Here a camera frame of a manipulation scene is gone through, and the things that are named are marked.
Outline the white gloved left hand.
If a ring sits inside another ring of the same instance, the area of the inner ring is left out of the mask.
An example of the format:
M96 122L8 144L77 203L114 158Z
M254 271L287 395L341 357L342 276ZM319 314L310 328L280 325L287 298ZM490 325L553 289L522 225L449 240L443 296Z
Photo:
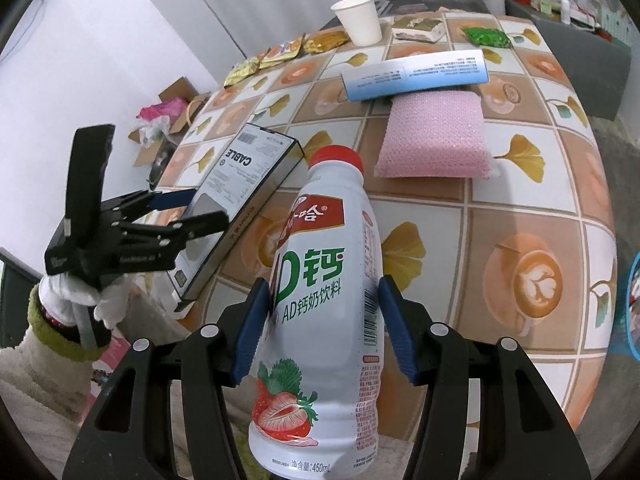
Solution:
M38 285L38 299L43 309L63 326L76 325L73 305L93 308L93 318L108 330L125 318L131 288L126 276L116 278L114 283L98 292L93 287L68 273L45 275Z

